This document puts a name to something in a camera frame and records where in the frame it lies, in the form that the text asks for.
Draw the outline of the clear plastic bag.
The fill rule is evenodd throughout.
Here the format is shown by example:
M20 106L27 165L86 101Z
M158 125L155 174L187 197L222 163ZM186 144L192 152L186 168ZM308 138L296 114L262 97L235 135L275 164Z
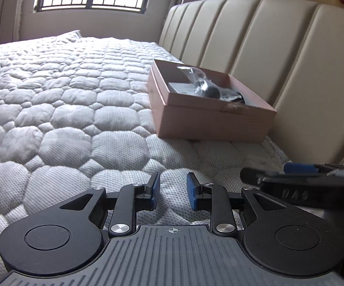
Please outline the clear plastic bag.
M188 79L188 83L191 83L195 89L195 97L203 97L202 90L205 90L209 86L220 87L216 85L211 79L209 79L205 72L196 67L178 66L183 75Z

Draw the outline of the black round object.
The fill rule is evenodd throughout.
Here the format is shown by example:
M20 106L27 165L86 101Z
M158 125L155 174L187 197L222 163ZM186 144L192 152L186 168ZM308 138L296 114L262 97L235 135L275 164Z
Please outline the black round object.
M245 102L243 96L240 93L229 88L209 86L205 90L202 90L202 96L227 102Z

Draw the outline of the pink cardboard box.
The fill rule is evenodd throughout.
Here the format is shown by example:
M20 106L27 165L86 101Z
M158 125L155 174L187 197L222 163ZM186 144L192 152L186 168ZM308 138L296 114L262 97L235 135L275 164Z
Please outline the pink cardboard box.
M214 84L230 88L243 103L178 94L170 83L188 83L180 63L154 60L147 89L156 134L166 139L261 143L273 127L276 110L229 74L205 70Z

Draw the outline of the white small box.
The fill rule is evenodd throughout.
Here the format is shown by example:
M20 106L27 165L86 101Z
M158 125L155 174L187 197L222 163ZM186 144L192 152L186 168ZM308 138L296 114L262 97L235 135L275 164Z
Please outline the white small box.
M168 83L171 92L183 95L194 96L195 89L191 83Z

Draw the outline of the grey quilted mattress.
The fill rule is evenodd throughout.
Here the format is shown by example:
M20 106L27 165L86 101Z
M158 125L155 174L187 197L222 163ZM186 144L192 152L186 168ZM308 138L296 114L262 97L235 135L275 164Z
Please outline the grey quilted mattress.
M186 175L228 190L243 167L280 171L273 143L160 139L147 93L156 43L82 37L78 31L0 45L0 234L10 224L92 187L116 192L161 174L139 224L207 223L189 207ZM0 258L0 281L6 275Z

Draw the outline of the beige padded headboard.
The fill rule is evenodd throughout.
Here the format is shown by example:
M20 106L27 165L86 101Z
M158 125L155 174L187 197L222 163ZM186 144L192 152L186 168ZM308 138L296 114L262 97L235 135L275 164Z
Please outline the beige padded headboard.
M344 9L305 0L173 6L159 40L234 76L277 110L270 138L295 162L344 164Z

